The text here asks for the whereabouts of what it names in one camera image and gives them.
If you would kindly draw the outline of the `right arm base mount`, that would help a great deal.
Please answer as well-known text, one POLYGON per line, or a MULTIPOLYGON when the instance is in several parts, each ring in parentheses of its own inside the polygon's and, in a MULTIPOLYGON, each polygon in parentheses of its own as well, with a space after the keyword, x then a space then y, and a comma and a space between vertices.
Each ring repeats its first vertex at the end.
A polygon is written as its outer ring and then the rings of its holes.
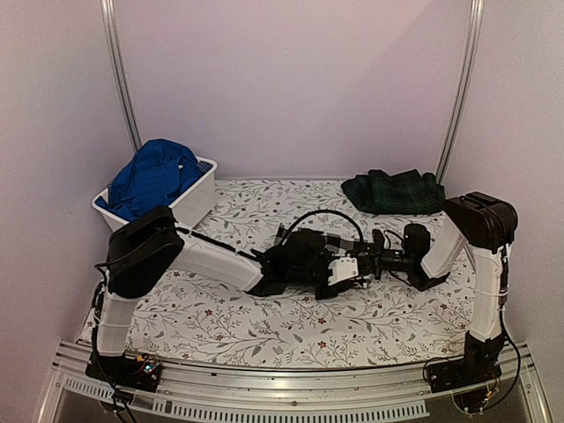
POLYGON ((463 358, 432 358, 423 366, 422 377, 432 393, 450 391, 456 408, 464 414, 482 413, 499 391, 501 367, 494 361, 471 367, 463 358))

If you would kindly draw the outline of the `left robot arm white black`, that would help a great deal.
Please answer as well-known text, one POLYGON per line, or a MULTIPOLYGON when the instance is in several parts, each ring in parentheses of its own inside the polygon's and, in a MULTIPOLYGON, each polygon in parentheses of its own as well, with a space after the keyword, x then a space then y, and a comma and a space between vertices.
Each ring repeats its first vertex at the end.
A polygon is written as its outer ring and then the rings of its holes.
POLYGON ((169 269, 216 279, 258 297, 304 284, 324 300, 367 283, 371 270, 362 252, 365 245, 360 241, 352 252, 339 256, 328 249, 321 233, 290 226, 278 244, 246 253, 178 226, 172 209, 158 206, 114 231, 106 260, 94 266, 104 288, 93 304, 96 366, 111 382, 129 377, 131 365, 123 354, 134 309, 169 269))

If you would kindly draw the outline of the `black white checkered shirt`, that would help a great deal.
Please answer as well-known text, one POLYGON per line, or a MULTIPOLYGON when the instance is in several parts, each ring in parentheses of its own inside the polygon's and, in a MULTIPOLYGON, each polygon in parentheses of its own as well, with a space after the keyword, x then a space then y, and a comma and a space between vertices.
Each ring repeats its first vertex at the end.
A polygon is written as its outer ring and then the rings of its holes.
MULTIPOLYGON (((294 230, 291 236, 299 232, 299 230, 301 229, 294 230)), ((359 240, 349 240, 341 237, 338 234, 325 233, 313 229, 308 229, 308 230, 313 231, 317 235, 320 235, 323 238, 323 247, 337 256, 344 256, 352 251, 361 251, 363 248, 366 247, 365 243, 359 240)), ((279 245, 282 241, 283 235, 285 235, 287 232, 288 232, 287 228, 280 225, 272 245, 273 246, 279 245)))

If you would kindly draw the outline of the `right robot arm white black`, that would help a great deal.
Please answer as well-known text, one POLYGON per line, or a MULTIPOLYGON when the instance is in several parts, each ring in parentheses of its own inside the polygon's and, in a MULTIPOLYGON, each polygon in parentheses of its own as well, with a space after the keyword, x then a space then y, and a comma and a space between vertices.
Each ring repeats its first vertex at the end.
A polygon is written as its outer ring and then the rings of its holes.
POLYGON ((475 274, 475 300, 455 372, 460 382, 473 384, 497 361, 507 337, 501 313, 518 217, 510 203, 477 191, 446 200, 442 209, 445 217, 436 238, 421 224, 409 224, 400 249, 387 249, 383 234, 374 231, 372 242, 362 242, 351 253, 354 274, 379 278, 385 271, 400 271, 409 285, 426 291, 445 282, 455 259, 466 252, 475 274))

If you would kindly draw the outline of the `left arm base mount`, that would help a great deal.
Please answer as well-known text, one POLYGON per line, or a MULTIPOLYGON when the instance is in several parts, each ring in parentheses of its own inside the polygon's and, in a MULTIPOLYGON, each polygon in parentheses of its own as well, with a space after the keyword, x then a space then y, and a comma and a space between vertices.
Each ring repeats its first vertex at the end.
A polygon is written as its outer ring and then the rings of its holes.
POLYGON ((154 393, 159 386, 161 372, 161 361, 148 354, 107 357, 92 352, 85 375, 112 386, 154 393))

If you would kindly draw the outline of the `green plaid pleated skirt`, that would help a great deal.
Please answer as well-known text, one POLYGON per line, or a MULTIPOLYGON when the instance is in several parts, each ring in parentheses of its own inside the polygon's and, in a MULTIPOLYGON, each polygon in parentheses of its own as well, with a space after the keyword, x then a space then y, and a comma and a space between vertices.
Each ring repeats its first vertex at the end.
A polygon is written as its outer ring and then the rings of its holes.
POLYGON ((435 175, 416 169, 394 175, 369 170, 344 181, 341 189, 358 210, 374 215, 437 213, 446 200, 445 189, 435 175))

